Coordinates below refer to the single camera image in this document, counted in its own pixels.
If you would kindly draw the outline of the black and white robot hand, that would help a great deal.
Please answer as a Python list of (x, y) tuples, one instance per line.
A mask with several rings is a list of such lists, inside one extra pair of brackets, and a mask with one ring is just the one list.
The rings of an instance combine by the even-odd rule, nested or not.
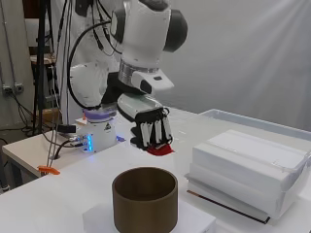
[(173, 140), (167, 108), (151, 95), (122, 94), (118, 110), (135, 126), (131, 129), (131, 144), (141, 150), (158, 150)]

